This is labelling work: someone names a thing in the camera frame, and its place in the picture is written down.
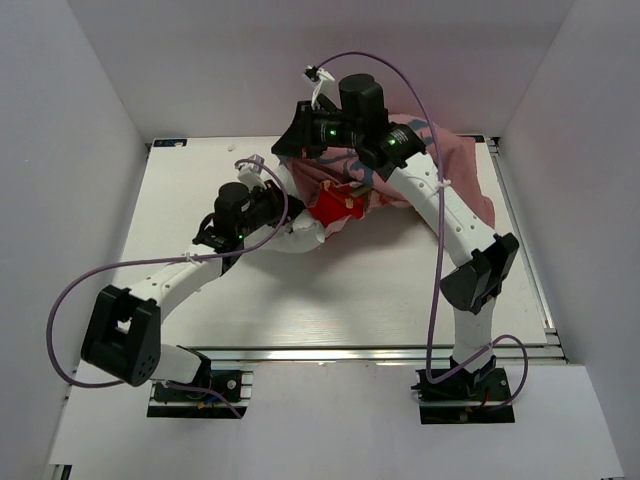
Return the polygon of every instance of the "pink garment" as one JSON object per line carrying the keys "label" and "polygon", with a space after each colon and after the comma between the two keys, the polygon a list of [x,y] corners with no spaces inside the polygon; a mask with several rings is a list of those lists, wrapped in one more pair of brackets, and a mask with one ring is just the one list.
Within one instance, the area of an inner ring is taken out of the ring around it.
{"label": "pink garment", "polygon": [[[422,138],[429,154],[435,159],[433,138],[425,120],[411,115],[391,115],[390,120],[407,124]],[[444,177],[451,181],[451,186],[481,220],[491,227],[495,226],[493,203],[482,195],[478,183],[475,141],[472,138],[458,137],[443,128],[436,128],[444,157]],[[373,190],[366,193],[368,198],[365,212],[386,204],[401,208],[410,206],[396,190],[384,183],[377,173],[362,164],[353,149],[329,148],[319,158],[298,158],[288,161],[286,165],[301,200],[307,207],[316,205],[322,182],[327,180],[337,186],[349,185],[352,188],[362,185],[373,186]],[[327,233],[330,235],[342,229],[349,218],[351,216],[346,215],[325,226]]]}

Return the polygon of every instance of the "white work surface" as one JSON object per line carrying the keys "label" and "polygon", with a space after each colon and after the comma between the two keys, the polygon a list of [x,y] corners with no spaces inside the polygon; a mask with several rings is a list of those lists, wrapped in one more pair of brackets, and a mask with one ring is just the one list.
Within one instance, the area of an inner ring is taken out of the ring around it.
{"label": "white work surface", "polygon": [[[508,367],[510,383],[522,368]],[[82,364],[78,377],[106,375]],[[506,425],[420,425],[411,366],[261,364],[238,420],[146,418],[150,385],[74,388],[71,480],[600,480],[622,475],[584,367],[534,366]]]}
{"label": "white work surface", "polygon": [[[189,139],[152,148],[123,259],[176,256],[213,209],[218,188],[236,180],[233,163],[257,153],[276,166],[276,137]],[[477,144],[482,190],[498,233],[513,231],[493,163]],[[385,208],[352,221],[306,254],[254,252],[174,310],[163,342],[194,347],[424,345],[436,237],[411,209]],[[137,282],[158,267],[118,272]],[[454,269],[445,256],[444,273]],[[453,310],[441,296],[435,340],[453,343]],[[544,344],[540,308],[519,254],[499,297],[494,336]]]}

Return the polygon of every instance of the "white wall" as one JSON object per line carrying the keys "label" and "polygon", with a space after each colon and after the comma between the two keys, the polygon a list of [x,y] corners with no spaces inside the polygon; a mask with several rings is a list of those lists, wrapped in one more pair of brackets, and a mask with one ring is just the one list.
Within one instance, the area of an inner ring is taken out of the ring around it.
{"label": "white wall", "polygon": [[[0,478],[29,480],[40,478],[66,391],[45,352],[48,310],[70,280],[116,256],[145,158],[64,0],[0,1],[0,144]],[[62,310],[67,369],[105,282]]]}
{"label": "white wall", "polygon": [[[309,63],[365,49],[413,79],[437,121],[501,134],[573,0],[70,0],[98,58],[146,140],[277,135],[310,91]],[[366,70],[393,111],[417,113],[401,83]]]}
{"label": "white wall", "polygon": [[576,0],[502,140],[560,338],[640,479],[640,3]]}

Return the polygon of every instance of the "cable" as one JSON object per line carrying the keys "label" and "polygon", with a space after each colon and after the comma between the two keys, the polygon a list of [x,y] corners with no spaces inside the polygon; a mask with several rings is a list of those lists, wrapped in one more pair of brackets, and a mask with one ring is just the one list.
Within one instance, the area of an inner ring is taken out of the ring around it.
{"label": "cable", "polygon": [[[380,63],[386,65],[391,70],[396,72],[398,74],[398,76],[407,85],[407,87],[409,88],[409,90],[413,94],[413,97],[415,98],[416,102],[418,103],[418,105],[420,107],[420,110],[422,112],[422,115],[423,115],[424,119],[427,121],[429,129],[431,130],[431,136],[433,137],[433,144],[434,144],[435,150],[436,150],[436,159],[435,159],[435,161],[436,161],[436,165],[438,167],[438,182],[439,183],[443,183],[444,182],[444,164],[443,164],[443,158],[444,157],[442,156],[442,148],[440,146],[440,141],[438,140],[438,133],[436,131],[436,125],[431,120],[431,117],[429,116],[429,113],[427,112],[426,107],[422,103],[422,100],[420,99],[420,96],[416,92],[415,88],[413,87],[413,85],[411,84],[409,79],[395,65],[393,65],[392,63],[388,62],[384,58],[381,58],[381,57],[379,57],[377,55],[374,55],[374,54],[371,54],[371,53],[367,53],[367,52],[361,52],[361,51],[357,51],[356,50],[356,51],[343,52],[343,53],[338,53],[336,55],[333,55],[333,56],[327,58],[326,60],[324,60],[323,62],[320,62],[317,65],[317,67],[318,68],[323,67],[324,65],[326,65],[329,62],[332,62],[333,60],[336,60],[336,59],[341,58],[341,57],[351,56],[351,55],[371,58],[371,59],[373,59],[373,60],[375,60],[377,62],[380,62]],[[516,396],[518,396],[520,394],[520,391],[522,390],[522,387],[524,387],[524,382],[526,381],[527,373],[529,371],[529,359],[528,359],[528,356],[527,356],[526,349],[525,349],[524,345],[522,344],[522,342],[519,339],[517,339],[516,337],[514,337],[513,335],[500,335],[498,338],[493,340],[489,345],[487,345],[487,346],[483,347],[482,349],[478,350],[476,353],[471,355],[465,361],[463,361],[462,363],[458,364],[456,367],[448,370],[447,372],[443,373],[442,375],[440,375],[438,377],[434,377],[433,376],[433,371],[431,370],[431,361],[433,359],[433,337],[434,337],[435,331],[436,331],[436,314],[438,312],[438,300],[440,298],[440,281],[442,279],[442,263],[443,263],[443,259],[444,259],[444,230],[445,230],[445,228],[444,228],[445,227],[444,215],[445,215],[445,209],[444,209],[444,189],[443,188],[439,188],[438,189],[438,202],[439,202],[439,208],[438,208],[438,232],[439,232],[439,235],[438,235],[438,253],[437,253],[437,256],[436,256],[436,270],[435,270],[435,278],[434,278],[434,285],[433,285],[433,296],[431,298],[431,312],[429,313],[429,327],[428,327],[428,331],[427,331],[427,358],[426,358],[426,368],[425,368],[427,381],[429,383],[431,383],[431,384],[438,384],[440,382],[445,381],[446,379],[450,378],[451,376],[455,375],[460,370],[465,368],[467,365],[469,365],[475,359],[480,357],[482,354],[487,352],[487,350],[489,350],[490,348],[495,346],[501,340],[504,340],[506,338],[510,338],[510,339],[514,340],[516,343],[518,343],[518,345],[520,346],[520,348],[523,351],[524,373],[523,373],[523,380],[521,381],[520,386],[518,387],[516,392],[511,396],[511,398],[509,398],[508,400],[506,400],[505,402],[503,402],[499,406],[494,407],[494,408],[501,408],[501,407],[511,403],[516,398]]]}
{"label": "cable", "polygon": [[242,418],[242,415],[240,415],[240,412],[236,410],[236,407],[234,407],[229,400],[224,398],[215,390],[212,390],[210,388],[204,388],[204,387],[192,387],[191,385],[182,385],[181,383],[176,383],[171,381],[166,382],[166,386],[169,388],[172,388],[173,390],[182,390],[185,392],[197,392],[197,393],[212,395],[216,397],[218,400],[220,400],[222,403],[224,403],[237,418]]}
{"label": "cable", "polygon": [[[280,217],[280,221],[278,222],[276,227],[273,229],[273,231],[269,235],[267,235],[265,238],[263,238],[261,241],[259,241],[252,247],[245,248],[243,250],[239,250],[235,252],[214,253],[211,255],[199,255],[197,257],[198,261],[213,260],[214,258],[235,257],[245,253],[253,252],[254,250],[257,250],[258,248],[262,247],[269,240],[271,240],[276,235],[276,233],[278,233],[278,230],[282,228],[282,226],[287,220],[287,213],[289,211],[289,196],[287,195],[287,191],[282,180],[278,178],[278,176],[275,174],[273,170],[271,170],[269,167],[267,167],[266,165],[256,160],[250,160],[250,159],[238,160],[237,162],[235,162],[234,166],[238,168],[239,165],[242,165],[245,163],[252,163],[254,165],[259,165],[262,168],[264,168],[267,171],[267,173],[273,178],[278,188],[280,188],[280,190],[282,191],[282,196],[284,198],[284,209],[282,211],[282,216]],[[60,305],[62,304],[64,299],[67,297],[67,295],[69,295],[69,293],[75,287],[77,287],[80,283],[82,283],[86,279],[93,277],[98,273],[106,272],[107,270],[114,270],[116,268],[123,268],[123,267],[135,267],[139,265],[157,265],[162,263],[184,263],[184,262],[188,262],[189,260],[190,260],[189,258],[180,256],[180,257],[152,258],[148,260],[127,260],[125,262],[110,263],[108,265],[103,265],[101,267],[94,268],[93,270],[89,270],[88,272],[80,275],[78,278],[72,281],[69,285],[67,285],[64,288],[64,290],[62,290],[60,295],[58,295],[58,298],[56,298],[55,302],[53,302],[53,306],[51,307],[51,311],[49,312],[49,317],[47,319],[47,329],[46,329],[47,354],[49,356],[49,361],[51,362],[53,369],[60,376],[60,378],[62,378],[69,385],[73,385],[74,387],[81,387],[81,388],[106,388],[106,387],[112,387],[114,385],[121,385],[122,383],[124,383],[120,380],[105,382],[105,383],[81,382],[71,377],[70,375],[68,375],[62,369],[62,366],[60,365],[60,362],[58,361],[55,350],[53,348],[53,324],[56,319],[56,314],[58,313]]]}

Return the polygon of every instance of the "white panel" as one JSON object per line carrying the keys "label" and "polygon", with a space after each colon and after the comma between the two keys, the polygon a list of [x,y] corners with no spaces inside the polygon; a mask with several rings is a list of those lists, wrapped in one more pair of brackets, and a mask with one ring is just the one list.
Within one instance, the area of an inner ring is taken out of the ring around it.
{"label": "white panel", "polygon": [[[502,133],[573,0],[71,0],[143,136],[277,135],[309,63],[351,49],[395,62],[456,132]],[[418,113],[369,60],[393,112]]]}
{"label": "white panel", "polygon": [[[521,370],[508,368],[510,383]],[[410,366],[263,364],[241,421],[148,419],[148,384],[75,390],[51,461],[73,464],[73,480],[621,475],[583,367],[533,367],[509,425],[420,425],[414,383]]]}
{"label": "white panel", "polygon": [[[66,385],[45,322],[73,278],[113,260],[144,146],[64,0],[0,7],[0,477],[40,478]],[[102,276],[63,305],[62,365],[79,357]]]}
{"label": "white panel", "polygon": [[640,3],[578,0],[503,139],[562,344],[640,478]]}
{"label": "white panel", "polygon": [[[136,205],[126,259],[178,255],[234,181],[233,162],[257,153],[272,167],[275,138],[189,139],[152,148]],[[236,149],[228,151],[230,145]],[[512,230],[486,144],[477,144],[483,191],[493,199],[496,231]],[[424,345],[433,292],[436,237],[411,209],[385,208],[353,221],[318,250],[255,252],[177,307],[165,343],[191,346]],[[158,267],[124,269],[119,286]],[[453,271],[445,255],[444,272]],[[494,335],[545,343],[543,321],[518,255],[498,298]],[[441,296],[435,335],[453,344],[453,308]]]}

